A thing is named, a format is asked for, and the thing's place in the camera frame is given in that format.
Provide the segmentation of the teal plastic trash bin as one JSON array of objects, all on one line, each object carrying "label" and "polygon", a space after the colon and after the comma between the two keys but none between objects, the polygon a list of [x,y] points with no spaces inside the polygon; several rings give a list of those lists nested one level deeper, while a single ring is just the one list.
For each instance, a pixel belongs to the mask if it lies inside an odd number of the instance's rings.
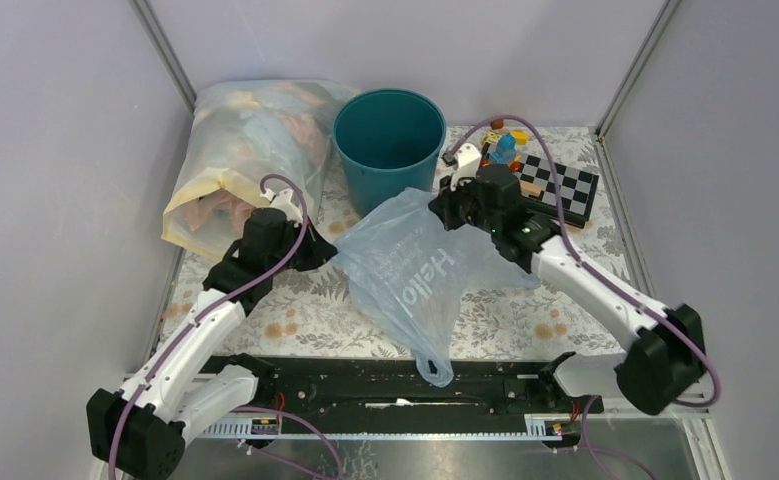
[{"label": "teal plastic trash bin", "polygon": [[417,92],[377,89],[347,101],[332,141],[355,211],[364,217],[407,188],[429,191],[446,135],[442,111]]}]

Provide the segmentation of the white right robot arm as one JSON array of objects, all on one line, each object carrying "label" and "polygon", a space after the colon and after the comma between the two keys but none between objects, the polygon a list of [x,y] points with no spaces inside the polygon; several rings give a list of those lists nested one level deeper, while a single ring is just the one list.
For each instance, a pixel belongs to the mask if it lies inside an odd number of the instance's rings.
[{"label": "white right robot arm", "polygon": [[430,210],[446,230],[465,225],[491,237],[499,254],[553,284],[598,320],[625,350],[616,384],[638,410],[658,415],[708,371],[700,315],[670,308],[610,275],[536,212],[504,165],[440,179]]}]

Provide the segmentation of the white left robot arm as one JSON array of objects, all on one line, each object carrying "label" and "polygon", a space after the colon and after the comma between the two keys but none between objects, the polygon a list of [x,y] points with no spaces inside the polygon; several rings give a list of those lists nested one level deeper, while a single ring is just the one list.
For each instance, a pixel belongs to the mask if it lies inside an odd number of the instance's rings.
[{"label": "white left robot arm", "polygon": [[116,391],[97,390],[86,405],[92,454],[112,472],[166,479],[186,447],[228,412],[253,411],[280,397],[275,367],[250,355],[230,360],[212,379],[192,385],[214,350],[286,270],[320,268],[337,249],[308,221],[260,208],[202,283],[180,326]]}]

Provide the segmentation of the light blue plastic bag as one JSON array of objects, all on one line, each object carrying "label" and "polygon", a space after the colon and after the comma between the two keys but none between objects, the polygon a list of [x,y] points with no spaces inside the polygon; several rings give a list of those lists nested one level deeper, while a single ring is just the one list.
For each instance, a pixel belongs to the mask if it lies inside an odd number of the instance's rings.
[{"label": "light blue plastic bag", "polygon": [[445,230],[428,208],[433,198],[408,188],[386,200],[335,240],[331,262],[347,275],[356,309],[410,350],[425,381],[445,387],[454,378],[449,348],[462,295],[541,282],[506,261],[485,232]]}]

